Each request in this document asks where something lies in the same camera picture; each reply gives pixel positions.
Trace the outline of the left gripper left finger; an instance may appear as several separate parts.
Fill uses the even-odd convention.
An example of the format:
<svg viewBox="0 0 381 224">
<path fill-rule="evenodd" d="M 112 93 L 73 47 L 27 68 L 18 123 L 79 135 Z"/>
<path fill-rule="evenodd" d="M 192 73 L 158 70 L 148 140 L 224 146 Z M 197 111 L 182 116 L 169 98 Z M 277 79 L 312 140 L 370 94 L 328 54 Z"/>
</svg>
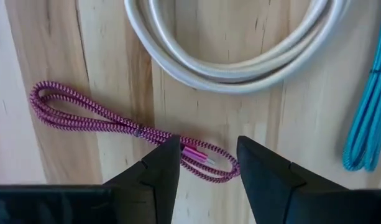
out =
<svg viewBox="0 0 381 224">
<path fill-rule="evenodd" d="M 169 137 L 130 168 L 105 183 L 111 188 L 115 223 L 170 224 L 180 176 L 181 143 Z"/>
</svg>

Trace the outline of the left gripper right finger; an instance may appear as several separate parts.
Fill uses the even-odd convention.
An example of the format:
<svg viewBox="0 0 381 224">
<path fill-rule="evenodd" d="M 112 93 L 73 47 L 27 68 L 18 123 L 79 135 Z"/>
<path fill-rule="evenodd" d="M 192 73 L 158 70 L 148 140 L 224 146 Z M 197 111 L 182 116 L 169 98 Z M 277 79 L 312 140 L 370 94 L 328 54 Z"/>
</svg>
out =
<svg viewBox="0 0 381 224">
<path fill-rule="evenodd" d="M 237 139 L 241 180 L 257 223 L 286 223 L 295 191 L 346 190 L 247 136 Z"/>
</svg>

